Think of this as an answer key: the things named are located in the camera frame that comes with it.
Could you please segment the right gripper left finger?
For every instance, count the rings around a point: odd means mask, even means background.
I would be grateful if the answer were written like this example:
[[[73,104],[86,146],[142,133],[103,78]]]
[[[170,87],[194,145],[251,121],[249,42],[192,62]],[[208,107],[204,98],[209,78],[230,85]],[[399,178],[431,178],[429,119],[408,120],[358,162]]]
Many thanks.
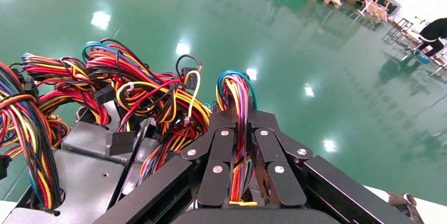
[[[194,202],[200,189],[210,197],[206,207],[227,203],[236,112],[213,113],[208,131],[167,161],[95,223],[174,223]]]

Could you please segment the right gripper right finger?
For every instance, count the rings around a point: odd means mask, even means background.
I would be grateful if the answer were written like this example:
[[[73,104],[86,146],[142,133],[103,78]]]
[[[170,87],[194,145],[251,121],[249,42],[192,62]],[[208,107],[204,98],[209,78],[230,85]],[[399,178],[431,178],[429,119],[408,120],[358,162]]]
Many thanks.
[[[395,206],[300,142],[281,132],[272,113],[249,112],[249,131],[256,154],[260,188],[268,203],[307,208],[338,223],[413,223]]]

